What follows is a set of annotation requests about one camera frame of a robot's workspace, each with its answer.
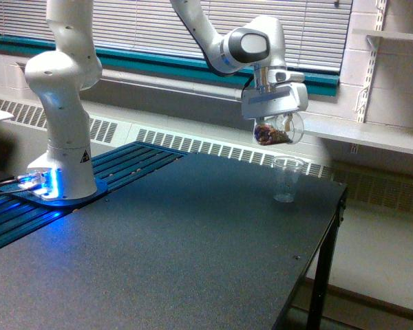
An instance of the table surface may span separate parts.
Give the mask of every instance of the table surface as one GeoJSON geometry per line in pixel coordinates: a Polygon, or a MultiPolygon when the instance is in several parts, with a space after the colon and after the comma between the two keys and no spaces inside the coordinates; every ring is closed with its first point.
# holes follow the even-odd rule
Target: table surface
{"type": "Polygon", "coordinates": [[[273,175],[188,155],[0,249],[0,329],[272,328],[346,189],[273,175]]]}

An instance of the plastic cup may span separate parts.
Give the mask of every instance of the plastic cup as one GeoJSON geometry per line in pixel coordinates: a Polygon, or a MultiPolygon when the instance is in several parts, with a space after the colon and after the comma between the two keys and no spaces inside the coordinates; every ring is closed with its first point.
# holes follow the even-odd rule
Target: plastic cup
{"type": "Polygon", "coordinates": [[[274,199],[282,203],[294,201],[297,193],[297,182],[304,162],[294,157],[275,157],[273,166],[275,171],[274,199]]]}

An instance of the table leg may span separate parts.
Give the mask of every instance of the table leg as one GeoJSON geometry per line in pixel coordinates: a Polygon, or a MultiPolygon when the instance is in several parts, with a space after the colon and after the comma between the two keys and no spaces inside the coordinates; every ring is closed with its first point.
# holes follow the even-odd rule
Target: table leg
{"type": "Polygon", "coordinates": [[[310,309],[306,330],[318,330],[321,323],[324,298],[326,297],[330,268],[332,266],[332,258],[335,250],[335,242],[337,241],[340,221],[339,212],[336,217],[337,219],[333,221],[333,224],[329,229],[329,233],[326,235],[326,238],[319,249],[317,271],[315,273],[312,298],[310,299],[310,309]]]}

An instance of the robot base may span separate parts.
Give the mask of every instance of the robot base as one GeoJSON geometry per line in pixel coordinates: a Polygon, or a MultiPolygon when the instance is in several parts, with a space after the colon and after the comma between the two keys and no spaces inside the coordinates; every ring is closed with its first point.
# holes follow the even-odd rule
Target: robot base
{"type": "MultiPolygon", "coordinates": [[[[10,195],[23,199],[29,203],[33,203],[36,205],[40,206],[46,206],[48,208],[80,208],[81,206],[90,204],[96,199],[99,199],[100,197],[104,196],[107,194],[107,183],[104,180],[100,179],[95,179],[96,183],[96,192],[93,195],[90,195],[85,198],[79,198],[79,199],[64,199],[64,200],[56,200],[56,201],[45,201],[41,199],[40,197],[37,197],[36,195],[32,194],[29,191],[23,191],[23,192],[15,192],[10,195]]],[[[20,189],[17,184],[9,184],[7,186],[0,187],[1,192],[8,192],[11,190],[18,190],[20,189]]]]}

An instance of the window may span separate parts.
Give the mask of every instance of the window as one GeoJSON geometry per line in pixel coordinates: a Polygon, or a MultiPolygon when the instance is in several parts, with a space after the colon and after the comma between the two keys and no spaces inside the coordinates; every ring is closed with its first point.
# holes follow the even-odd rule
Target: window
{"type": "MultiPolygon", "coordinates": [[[[341,69],[352,0],[202,0],[221,34],[261,14],[277,17],[289,67],[337,73],[341,69]]],[[[0,34],[53,40],[45,0],[1,0],[0,34]]],[[[202,58],[169,0],[95,0],[96,46],[202,58]]]]}

